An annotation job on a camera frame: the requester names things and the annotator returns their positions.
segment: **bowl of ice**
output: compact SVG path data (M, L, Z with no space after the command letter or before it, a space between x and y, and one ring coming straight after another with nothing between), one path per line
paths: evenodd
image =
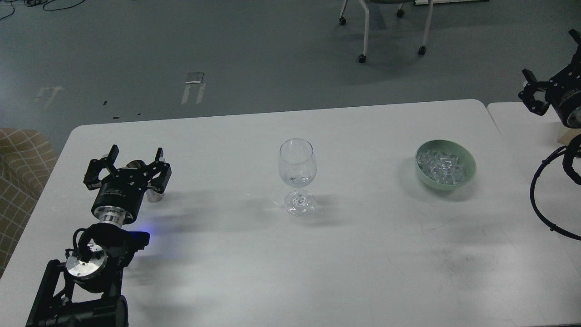
M446 140L422 144L415 153L419 179L437 190L452 191L476 175L476 161L463 146Z

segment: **white tape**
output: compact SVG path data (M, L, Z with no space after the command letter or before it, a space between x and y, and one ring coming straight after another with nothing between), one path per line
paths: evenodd
M200 90L198 91L198 98L196 100L196 104L202 102L202 99L204 98L204 91L206 91L206 83L202 83L200 85Z
M185 104L186 102L188 102L188 98L189 98L189 88L190 88L190 85L186 85L185 86L184 95L182 96L182 104Z
M48 97L48 100L46 101L46 104L44 105L44 109L47 109L48 106L51 105L52 101L55 99L56 94L59 91L64 90L64 88L62 86L57 86L57 87L41 87L40 91L38 92L37 96L34 97L34 102L38 102L40 100L40 98L42 98L42 96L44 95L44 91L46 90L52 90L52 94L50 97Z

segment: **gray floor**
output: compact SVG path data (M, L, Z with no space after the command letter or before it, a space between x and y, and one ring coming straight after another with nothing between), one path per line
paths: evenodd
M77 0L58 0L70 5ZM60 152L79 125L475 98L517 101L521 70L545 80L571 61L579 0L426 6L351 0L85 1L61 12L16 6L0 21L0 127L37 129ZM0 16L10 6L0 6ZM204 71L181 104L188 72ZM51 99L54 90L63 87Z

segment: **office chair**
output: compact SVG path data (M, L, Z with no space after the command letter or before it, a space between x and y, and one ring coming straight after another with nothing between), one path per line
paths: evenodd
M339 15L339 24L345 25L347 20L343 17L345 13L345 8L347 7L347 1L345 0L343 3L343 8L341 9L341 15ZM367 7L368 2L373 3L399 3L399 7L397 8L396 16L399 18L403 17L404 11L402 9L403 4L405 2L412 2L413 0L359 0L361 6L363 6L363 10L365 11L365 35L363 38L363 53L359 55L358 60L360 63L364 63L365 59L367 58L367 44L369 41L369 8ZM428 42L428 32L430 31L430 23L432 22L432 9L433 3L432 0L428 0L428 18L426 19L426 27L424 30L424 40L422 42L422 46L418 50L418 54L423 55L426 53L426 43Z

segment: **green bowl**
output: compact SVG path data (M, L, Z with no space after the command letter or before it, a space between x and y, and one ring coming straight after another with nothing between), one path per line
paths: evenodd
M441 184L424 174L424 172L419 168L417 158L419 153L426 152L427 150L441 150L457 155L460 159L460 163L464 166L464 182L455 185ZM418 151L415 152L414 161L415 170L418 172L419 179L421 179L427 186L441 191L453 191L459 189L460 187L470 183L474 178L474 175L476 175L476 161L470 151L452 141L433 140L422 144L418 148Z

